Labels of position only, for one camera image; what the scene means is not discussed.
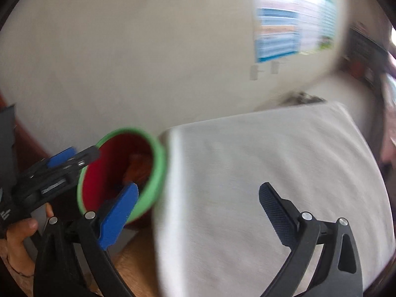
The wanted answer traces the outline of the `person left hand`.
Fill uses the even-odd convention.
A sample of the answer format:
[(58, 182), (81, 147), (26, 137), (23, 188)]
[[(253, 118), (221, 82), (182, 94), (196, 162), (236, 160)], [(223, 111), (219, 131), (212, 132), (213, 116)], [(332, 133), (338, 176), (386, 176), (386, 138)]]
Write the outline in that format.
[(12, 269), (25, 276), (34, 275), (35, 264), (27, 253), (24, 240), (38, 230), (38, 221), (32, 217), (11, 224), (6, 230), (7, 260)]

